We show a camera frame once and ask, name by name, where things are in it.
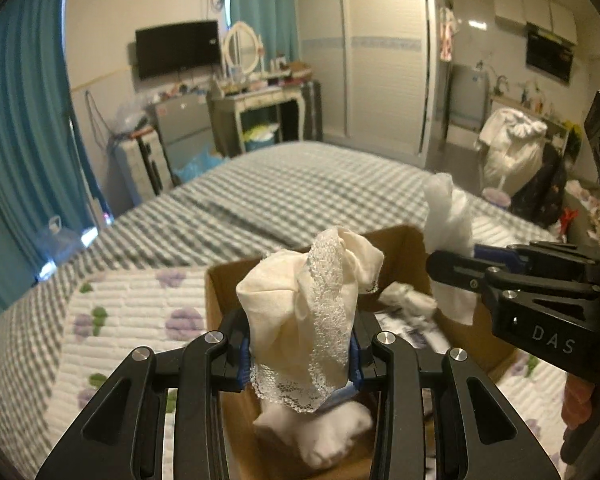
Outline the floral white tissue pack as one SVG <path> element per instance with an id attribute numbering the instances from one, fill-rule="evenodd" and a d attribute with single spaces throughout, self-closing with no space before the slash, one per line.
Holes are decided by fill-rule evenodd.
<path id="1" fill-rule="evenodd" d="M 415 349 L 429 349 L 445 354 L 451 344 L 434 321 L 426 318 L 404 318 L 399 312 L 377 312 L 375 318 L 383 330 L 394 333 Z"/>

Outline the white fabric cloth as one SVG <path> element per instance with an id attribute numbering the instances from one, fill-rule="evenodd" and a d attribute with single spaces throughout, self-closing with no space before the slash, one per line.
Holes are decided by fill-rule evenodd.
<path id="1" fill-rule="evenodd" d="M 467 194 L 454 185 L 450 174 L 433 174 L 424 182 L 428 214 L 424 227 L 426 252 L 446 250 L 472 257 L 474 237 Z M 431 293 L 441 313 L 450 320 L 471 326 L 477 307 L 477 295 L 464 289 L 430 280 Z"/>

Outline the cream lace cloth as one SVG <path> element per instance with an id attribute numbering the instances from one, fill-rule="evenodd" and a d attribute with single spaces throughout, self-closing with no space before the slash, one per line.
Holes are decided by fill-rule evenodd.
<path id="1" fill-rule="evenodd" d="M 260 399 L 313 413 L 347 383 L 358 297 L 376 292 L 384 260 L 367 238 L 333 226 L 305 252 L 265 257 L 237 284 Z"/>

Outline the floral quilted bed cover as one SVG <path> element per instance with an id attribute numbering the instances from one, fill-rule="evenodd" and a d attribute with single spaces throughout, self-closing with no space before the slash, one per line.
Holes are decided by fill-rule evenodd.
<path id="1" fill-rule="evenodd" d="M 61 339 L 60 365 L 45 413 L 57 443 L 120 362 L 136 347 L 180 348 L 207 329 L 204 268 L 108 271 L 72 293 Z M 564 472 L 566 426 L 560 417 L 566 374 L 521 350 L 510 350 L 495 382 Z"/>

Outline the brown cardboard box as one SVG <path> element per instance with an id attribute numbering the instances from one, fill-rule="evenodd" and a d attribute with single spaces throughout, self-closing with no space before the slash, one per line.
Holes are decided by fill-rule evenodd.
<path id="1" fill-rule="evenodd" d="M 385 254 L 384 265 L 379 274 L 379 287 L 384 290 L 393 282 L 414 285 L 418 292 L 430 292 L 426 274 L 425 252 L 422 232 L 414 226 L 392 226 L 364 235 L 375 247 Z M 207 318 L 211 328 L 218 328 L 224 318 L 234 315 L 240 308 L 236 286 L 260 259 L 246 259 L 222 266 L 212 266 L 206 275 Z M 381 332 L 375 316 L 380 310 L 380 292 L 362 295 L 353 329 L 351 370 L 361 377 L 363 401 L 372 402 L 375 411 L 373 442 L 372 434 L 362 437 L 360 443 L 337 466 L 323 472 L 310 471 L 290 451 L 283 451 L 282 444 L 265 441 L 258 437 L 253 421 L 260 414 L 260 404 L 253 388 L 246 387 L 242 393 L 221 393 L 222 421 L 226 429 L 230 455 L 235 461 L 230 472 L 239 474 L 239 479 L 406 479 L 397 476 L 398 444 L 406 445 L 406 423 L 422 422 L 424 415 L 417 413 L 422 408 L 422 396 L 416 387 L 429 388 L 434 392 L 434 406 L 443 396 L 446 361 L 443 354 L 434 350 L 411 348 L 410 344 L 396 335 L 392 344 L 382 344 L 377 335 Z M 474 324 L 462 325 L 434 315 L 434 328 L 441 330 L 449 344 L 457 344 L 468 352 L 469 361 L 480 367 L 484 376 L 500 379 L 506 366 L 511 366 L 516 350 L 511 344 L 496 339 L 491 334 L 491 318 L 488 310 L 478 302 L 474 313 Z M 380 466 L 389 468 L 393 460 L 393 472 L 378 476 Z"/>

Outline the white fluffy loop toy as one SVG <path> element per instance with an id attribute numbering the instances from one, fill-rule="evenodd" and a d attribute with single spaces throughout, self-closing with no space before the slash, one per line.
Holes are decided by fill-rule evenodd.
<path id="1" fill-rule="evenodd" d="M 431 326 L 437 301 L 429 295 L 419 292 L 413 285 L 393 282 L 385 288 L 379 302 L 388 312 L 400 314 L 409 326 L 426 330 Z"/>

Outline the white fluffy cloth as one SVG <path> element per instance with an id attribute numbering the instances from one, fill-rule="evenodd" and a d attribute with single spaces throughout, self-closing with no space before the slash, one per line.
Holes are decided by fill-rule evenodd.
<path id="1" fill-rule="evenodd" d="M 370 410 L 356 401 L 314 413 L 298 413 L 283 404 L 264 401 L 253 429 L 259 437 L 301 458 L 311 469 L 322 470 L 343 460 L 373 423 Z"/>

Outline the white stuffed laundry bag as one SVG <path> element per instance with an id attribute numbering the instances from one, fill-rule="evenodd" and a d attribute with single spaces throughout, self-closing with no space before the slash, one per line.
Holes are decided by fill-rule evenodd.
<path id="1" fill-rule="evenodd" d="M 482 185 L 518 193 L 541 169 L 547 126 L 520 110 L 501 107 L 486 121 L 478 141 L 486 148 Z"/>

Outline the grey checked bed sheet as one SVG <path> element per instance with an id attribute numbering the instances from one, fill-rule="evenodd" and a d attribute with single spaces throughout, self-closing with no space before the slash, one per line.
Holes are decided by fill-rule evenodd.
<path id="1" fill-rule="evenodd" d="M 211 266 L 306 246 L 329 226 L 422 226 L 426 171 L 317 142 L 224 162 L 117 218 L 89 248 L 0 315 L 0 450 L 31 479 L 50 452 L 44 415 L 70 295 L 118 269 Z"/>

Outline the grey small fridge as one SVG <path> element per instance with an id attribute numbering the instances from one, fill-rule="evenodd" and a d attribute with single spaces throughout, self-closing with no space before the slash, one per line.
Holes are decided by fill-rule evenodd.
<path id="1" fill-rule="evenodd" d="M 184 168 L 196 155 L 214 150 L 211 117 L 204 93 L 187 93 L 154 105 L 157 129 L 172 170 Z"/>

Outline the white sliding wardrobe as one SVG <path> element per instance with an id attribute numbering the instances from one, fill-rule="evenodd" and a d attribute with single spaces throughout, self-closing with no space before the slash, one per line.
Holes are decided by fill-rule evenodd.
<path id="1" fill-rule="evenodd" d="M 302 61 L 322 88 L 330 144 L 425 167 L 437 0 L 294 0 Z"/>

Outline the white dressing table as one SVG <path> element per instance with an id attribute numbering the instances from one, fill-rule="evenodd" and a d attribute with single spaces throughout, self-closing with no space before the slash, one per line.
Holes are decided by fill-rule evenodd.
<path id="1" fill-rule="evenodd" d="M 300 84 L 283 84 L 272 86 L 257 91 L 228 96 L 216 81 L 212 82 L 211 102 L 222 113 L 231 114 L 237 132 L 239 153 L 245 154 L 244 128 L 242 128 L 242 114 L 253 110 L 266 110 L 275 106 L 277 116 L 280 116 L 280 106 L 288 102 L 295 102 L 298 106 L 298 140 L 304 140 L 304 123 L 306 122 L 306 101 L 303 99 Z"/>

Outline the white oval vanity mirror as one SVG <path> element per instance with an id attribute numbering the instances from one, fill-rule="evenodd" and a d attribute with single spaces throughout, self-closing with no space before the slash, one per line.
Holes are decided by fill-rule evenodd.
<path id="1" fill-rule="evenodd" d="M 249 76 L 260 66 L 263 44 L 260 36 L 244 21 L 230 26 L 222 42 L 223 63 L 227 76 Z"/>

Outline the narrow blue curtain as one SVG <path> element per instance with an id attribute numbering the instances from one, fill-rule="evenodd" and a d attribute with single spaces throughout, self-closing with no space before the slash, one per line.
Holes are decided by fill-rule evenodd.
<path id="1" fill-rule="evenodd" d="M 267 61 L 278 54 L 287 61 L 298 58 L 294 0 L 230 0 L 230 17 L 232 22 L 247 23 L 261 36 Z"/>

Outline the black wall television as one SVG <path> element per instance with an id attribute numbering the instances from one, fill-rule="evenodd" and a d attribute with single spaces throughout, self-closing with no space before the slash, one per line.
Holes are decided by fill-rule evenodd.
<path id="1" fill-rule="evenodd" d="M 139 29 L 135 53 L 140 80 L 221 64 L 216 21 L 196 21 Z"/>

